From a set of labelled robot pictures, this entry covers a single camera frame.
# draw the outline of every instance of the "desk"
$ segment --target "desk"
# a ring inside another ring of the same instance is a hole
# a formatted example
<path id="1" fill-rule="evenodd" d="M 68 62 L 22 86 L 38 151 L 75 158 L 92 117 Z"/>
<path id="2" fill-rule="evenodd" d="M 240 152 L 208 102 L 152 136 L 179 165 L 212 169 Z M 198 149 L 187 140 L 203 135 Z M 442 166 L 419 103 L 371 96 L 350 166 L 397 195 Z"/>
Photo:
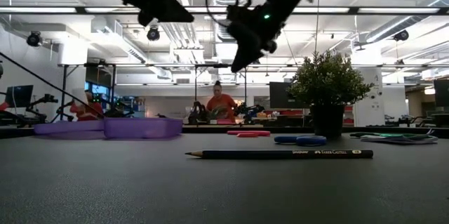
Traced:
<path id="1" fill-rule="evenodd" d="M 292 149 L 273 137 L 0 140 L 0 223 L 448 223 L 449 140 L 359 160 L 200 160 L 207 149 Z"/>
<path id="2" fill-rule="evenodd" d="M 260 124 L 254 124 L 254 125 L 238 125 L 238 124 L 231 124 L 231 125 L 220 125 L 220 124 L 213 124 L 213 125 L 184 125 L 182 126 L 183 128 L 239 128 L 239 127 L 243 127 L 243 128 L 262 128 L 264 127 L 263 125 Z"/>

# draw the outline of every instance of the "pencil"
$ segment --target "pencil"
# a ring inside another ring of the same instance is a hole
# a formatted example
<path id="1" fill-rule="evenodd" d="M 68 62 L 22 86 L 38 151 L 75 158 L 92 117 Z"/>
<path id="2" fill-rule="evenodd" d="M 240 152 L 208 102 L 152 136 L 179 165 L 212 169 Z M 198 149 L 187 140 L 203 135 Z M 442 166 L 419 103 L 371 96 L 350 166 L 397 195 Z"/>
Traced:
<path id="1" fill-rule="evenodd" d="M 367 159 L 372 150 L 203 150 L 185 153 L 203 159 Z"/>

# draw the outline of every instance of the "purple tray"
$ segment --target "purple tray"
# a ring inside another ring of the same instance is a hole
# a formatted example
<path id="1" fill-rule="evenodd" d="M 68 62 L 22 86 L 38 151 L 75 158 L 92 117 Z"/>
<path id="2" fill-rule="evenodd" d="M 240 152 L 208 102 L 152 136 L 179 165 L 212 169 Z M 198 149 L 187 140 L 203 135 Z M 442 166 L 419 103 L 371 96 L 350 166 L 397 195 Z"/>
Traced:
<path id="1" fill-rule="evenodd" d="M 109 139 L 162 139 L 181 133 L 181 119 L 105 118 L 105 136 Z"/>
<path id="2" fill-rule="evenodd" d="M 103 126 L 103 121 L 60 121 L 56 123 L 34 125 L 34 132 L 37 135 L 49 135 L 78 131 L 102 131 Z"/>

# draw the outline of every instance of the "blue object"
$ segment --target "blue object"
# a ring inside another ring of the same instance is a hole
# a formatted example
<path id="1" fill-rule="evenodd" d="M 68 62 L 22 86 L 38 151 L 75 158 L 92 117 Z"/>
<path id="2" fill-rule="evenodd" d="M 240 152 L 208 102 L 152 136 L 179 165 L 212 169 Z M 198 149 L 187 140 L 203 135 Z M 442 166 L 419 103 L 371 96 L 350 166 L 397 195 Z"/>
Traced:
<path id="1" fill-rule="evenodd" d="M 326 144 L 326 137 L 323 136 L 277 136 L 276 143 L 296 143 L 299 146 L 322 146 Z"/>

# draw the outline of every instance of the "woman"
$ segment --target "woman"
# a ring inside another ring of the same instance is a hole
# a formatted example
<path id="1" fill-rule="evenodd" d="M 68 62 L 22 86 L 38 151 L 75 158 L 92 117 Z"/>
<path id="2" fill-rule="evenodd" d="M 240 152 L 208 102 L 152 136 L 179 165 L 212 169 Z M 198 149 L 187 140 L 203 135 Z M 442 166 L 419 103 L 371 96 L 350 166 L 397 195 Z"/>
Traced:
<path id="1" fill-rule="evenodd" d="M 76 117 L 78 121 L 91 121 L 99 119 L 99 115 L 103 115 L 103 109 L 100 103 L 92 103 L 93 95 L 90 91 L 86 91 L 86 97 L 88 100 L 88 104 L 90 107 L 86 107 L 81 104 L 77 106 L 75 102 L 72 102 L 72 106 L 70 107 L 70 112 L 76 113 Z"/>
<path id="2" fill-rule="evenodd" d="M 220 81 L 216 81 L 215 85 L 213 86 L 213 97 L 206 105 L 206 109 L 212 111 L 220 107 L 224 108 L 224 112 L 222 114 L 219 114 L 218 119 L 229 119 L 232 123 L 235 123 L 236 119 L 234 117 L 234 111 L 232 110 L 232 108 L 237 107 L 237 104 L 234 102 L 230 95 L 222 93 L 222 85 Z"/>

